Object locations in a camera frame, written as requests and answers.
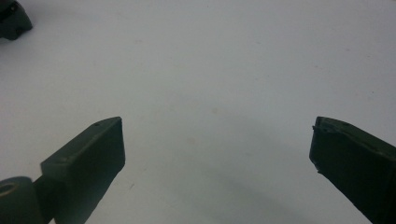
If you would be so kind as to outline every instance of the white surface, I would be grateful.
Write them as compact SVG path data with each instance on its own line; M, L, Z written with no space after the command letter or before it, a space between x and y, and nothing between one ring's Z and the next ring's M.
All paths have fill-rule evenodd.
M396 145L391 0L21 0L0 41L0 179L122 116L88 223L369 223L308 159L316 116Z

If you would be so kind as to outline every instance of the white table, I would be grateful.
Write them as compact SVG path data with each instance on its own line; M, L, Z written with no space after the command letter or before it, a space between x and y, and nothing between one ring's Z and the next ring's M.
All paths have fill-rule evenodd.
M308 159L316 116L396 145L392 0L21 0L0 179L97 120L126 165L87 223L370 223Z

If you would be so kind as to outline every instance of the screw hole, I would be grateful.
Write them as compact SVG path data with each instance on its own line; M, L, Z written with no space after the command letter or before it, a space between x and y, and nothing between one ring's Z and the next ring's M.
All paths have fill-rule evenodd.
M17 188L17 184L15 183L6 183L3 186L0 186L0 197L9 194Z

